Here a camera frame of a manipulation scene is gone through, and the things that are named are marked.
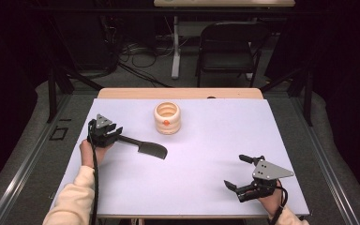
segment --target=hand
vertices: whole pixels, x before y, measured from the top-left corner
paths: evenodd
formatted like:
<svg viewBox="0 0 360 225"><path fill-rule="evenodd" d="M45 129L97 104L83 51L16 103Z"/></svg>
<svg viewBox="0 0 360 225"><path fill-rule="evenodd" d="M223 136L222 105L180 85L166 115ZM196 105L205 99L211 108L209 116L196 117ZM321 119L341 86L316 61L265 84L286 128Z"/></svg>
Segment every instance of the hand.
<svg viewBox="0 0 360 225"><path fill-rule="evenodd" d="M282 190L277 189L274 190L274 193L270 196L258 199L265 210L268 212L270 217L273 217L279 206L282 204Z"/></svg>
<svg viewBox="0 0 360 225"><path fill-rule="evenodd" d="M101 161L104 159L104 156L106 152L113 146L113 143L108 145L105 148L96 147L96 158L97 158L97 165L101 163ZM90 168L95 168L95 165L93 163L93 149L90 142L88 142L86 139L83 140L80 144L80 150L81 150L81 162L83 166L88 166Z"/></svg>

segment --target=black cable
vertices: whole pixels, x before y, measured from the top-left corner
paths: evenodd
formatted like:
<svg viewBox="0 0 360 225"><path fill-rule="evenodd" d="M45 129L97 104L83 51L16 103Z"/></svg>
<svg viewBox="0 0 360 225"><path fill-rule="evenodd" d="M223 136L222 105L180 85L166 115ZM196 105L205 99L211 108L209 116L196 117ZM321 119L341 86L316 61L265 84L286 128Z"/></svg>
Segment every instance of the black cable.
<svg viewBox="0 0 360 225"><path fill-rule="evenodd" d="M93 165L95 167L95 199L93 201L93 214L92 214L92 220L91 224L96 224L96 217L98 215L98 158L96 156L96 146L93 144L92 137L90 135L91 130L95 127L96 123L94 125L91 125L89 123L89 129L88 129L88 136L90 140L90 144L92 145L92 151L93 151Z"/></svg>
<svg viewBox="0 0 360 225"><path fill-rule="evenodd" d="M89 80L94 80L97 78L106 77L106 76L110 75L111 73L113 73L114 71L115 71L115 67L110 67L101 73L93 74L93 75L83 75L83 76Z"/></svg>
<svg viewBox="0 0 360 225"><path fill-rule="evenodd" d="M284 209L286 203L288 202L288 191L282 187L282 184L279 181L279 186L276 186L275 189L280 189L282 190L282 194L281 194L281 204L279 206L279 208L277 209L276 213L274 214L273 218L271 219L271 221L269 221L270 225L275 225L279 219L279 216L282 214L282 210Z"/></svg>
<svg viewBox="0 0 360 225"><path fill-rule="evenodd" d="M152 83L153 85L156 83L156 84L159 84L159 85L164 86L164 87L172 87L172 86L169 86L169 85L166 84L166 83L163 83L163 82L158 81L152 74L149 74L149 73L147 73L147 72L145 72L145 71L142 71L142 70L139 70L139 69L136 69L136 68L129 67L129 66L127 66L127 65L125 65L125 64L122 64L122 63L119 63L118 66L119 66L120 68L126 70L127 72L135 75L136 77L139 77L139 78L141 78L141 79L143 79L143 80L146 80L146 81Z"/></svg>
<svg viewBox="0 0 360 225"><path fill-rule="evenodd" d="M164 48L164 51L158 52L158 53L157 53L157 56L167 56L166 52L169 50L169 48L170 48L171 46L173 46L173 44L172 44L172 43L168 43L167 46L166 46L166 48Z"/></svg>
<svg viewBox="0 0 360 225"><path fill-rule="evenodd" d="M147 66L138 66L134 63L134 55L137 55L137 54L134 54L133 57L131 58L131 64L136 68L149 68L149 67L153 66L157 61L157 55L154 52L152 52L152 54L154 55L154 61Z"/></svg>
<svg viewBox="0 0 360 225"><path fill-rule="evenodd" d="M122 62L126 63L129 59L130 59L130 48L129 48L129 46L127 45L127 59L126 59L126 60L123 60L123 59L121 59L121 57L119 57L119 60L121 60Z"/></svg>

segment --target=cable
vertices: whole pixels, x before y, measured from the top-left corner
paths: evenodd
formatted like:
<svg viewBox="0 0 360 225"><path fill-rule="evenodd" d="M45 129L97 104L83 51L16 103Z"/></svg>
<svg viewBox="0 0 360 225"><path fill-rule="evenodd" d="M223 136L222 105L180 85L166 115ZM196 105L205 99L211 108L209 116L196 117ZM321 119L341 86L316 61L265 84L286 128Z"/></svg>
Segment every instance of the cable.
<svg viewBox="0 0 360 225"><path fill-rule="evenodd" d="M149 74L149 73L147 73L147 72L145 72L145 71L142 71L142 70L139 70L139 69L136 69L136 68L129 67L129 66L127 66L127 65L125 65L125 64L122 64L122 63L118 63L118 66L119 66L120 68L126 70L127 72L135 75L136 77L139 77L139 78L141 78L141 79L143 79L143 80L146 80L146 81L150 82L150 83L153 84L154 86L155 86L155 83L156 83L156 84L159 84L159 85L164 86L164 87L172 87L172 86L169 86L168 84L165 84L165 83L163 83L163 82L158 81L158 80L154 77L154 75Z"/></svg>
<svg viewBox="0 0 360 225"><path fill-rule="evenodd" d="M93 165L95 167L95 199L93 201L93 214L91 224L96 224L96 217L98 215L98 158L96 156L96 146L93 144L92 137L90 135L91 130L95 127L95 124L92 124L93 121L89 122L89 129L87 130L87 135L89 136L90 144L92 145L93 151Z"/></svg>
<svg viewBox="0 0 360 225"><path fill-rule="evenodd" d="M124 63L126 63L126 62L130 59L130 48L129 48L128 45L127 45L127 51L126 51L126 53L127 53L127 59L126 59L126 60L123 60L123 59L121 59L121 57L119 57L119 60L122 61L122 62L124 62Z"/></svg>
<svg viewBox="0 0 360 225"><path fill-rule="evenodd" d="M168 29L169 29L169 31L171 32L171 35L172 35L173 32L172 32L171 26L168 23L168 18L166 18L166 16L164 18L165 18L166 25L168 26Z"/></svg>
<svg viewBox="0 0 360 225"><path fill-rule="evenodd" d="M136 45L136 46L135 46L135 48L131 48L131 49L130 49L130 48L129 48L130 45ZM171 45L169 44L166 48L156 48L156 50L163 50L162 52L156 53L156 56L158 56L158 57L160 57L160 56L168 56L168 55L172 52L172 50L173 50L173 48L170 48L170 49L169 49L170 46L171 46ZM129 59L129 57L130 57L131 55L136 55L136 53L132 54L132 53L131 53L132 51L147 50L147 49L148 49L148 48L145 48L145 47L139 47L137 43L129 44L129 45L127 45L127 47L122 51L122 54L126 54L126 55L128 56L128 58L127 58L126 61L125 61L125 60L122 60L122 61L127 62L128 59ZM169 52L169 54L163 55L163 54L164 54L166 51L168 51L168 50L171 50L171 52Z"/></svg>
<svg viewBox="0 0 360 225"><path fill-rule="evenodd" d="M285 207L286 203L288 202L288 191L282 187L281 182L279 181L279 179L277 180L279 182L279 186L276 186L275 189L280 189L282 190L282 194L281 194L281 204L279 206L279 208L277 209L276 213L274 214L273 218L271 219L271 221L269 221L270 225L275 225L279 219L279 216L282 214L282 210Z"/></svg>
<svg viewBox="0 0 360 225"><path fill-rule="evenodd" d="M149 67L151 67L151 66L153 66L155 63L156 63L156 61L157 61L157 55L153 52L153 55L154 55L154 61L151 63L151 64L149 64L149 65L147 65L147 66L137 66L135 63L134 63L134 57L131 57L131 64L134 66L134 67L136 67L136 68L149 68Z"/></svg>
<svg viewBox="0 0 360 225"><path fill-rule="evenodd" d="M171 44L168 44L167 46L166 46L166 48L157 48L157 49L163 49L163 52L162 53L159 53L158 54L158 57L166 57L166 56L168 56L168 55L171 55L172 54L172 52L173 52L173 47L171 47L171 48L169 48L171 46Z"/></svg>

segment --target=spatula handle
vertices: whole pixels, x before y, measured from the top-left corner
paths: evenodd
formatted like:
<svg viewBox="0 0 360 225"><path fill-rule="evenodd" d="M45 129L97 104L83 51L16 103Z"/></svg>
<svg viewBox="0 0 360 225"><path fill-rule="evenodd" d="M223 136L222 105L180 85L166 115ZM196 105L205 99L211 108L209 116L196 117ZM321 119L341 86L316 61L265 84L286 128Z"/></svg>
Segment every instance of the spatula handle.
<svg viewBox="0 0 360 225"><path fill-rule="evenodd" d="M142 145L142 142L141 142L141 141L138 141L138 140L135 140L135 139L131 139L131 138L128 138L128 137L123 136L123 135L119 135L119 136L118 136L118 141L121 141L121 142L124 142L124 143L136 144L136 145L138 145L139 147Z"/></svg>

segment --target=wooden table edge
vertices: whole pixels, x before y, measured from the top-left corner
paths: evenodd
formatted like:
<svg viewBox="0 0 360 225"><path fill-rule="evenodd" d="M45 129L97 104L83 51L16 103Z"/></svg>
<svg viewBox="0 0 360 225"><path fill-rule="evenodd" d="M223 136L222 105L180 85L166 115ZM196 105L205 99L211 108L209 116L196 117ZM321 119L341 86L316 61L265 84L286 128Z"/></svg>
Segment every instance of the wooden table edge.
<svg viewBox="0 0 360 225"><path fill-rule="evenodd" d="M259 88L103 88L97 98L120 99L188 99L188 98L253 98L263 99Z"/></svg>

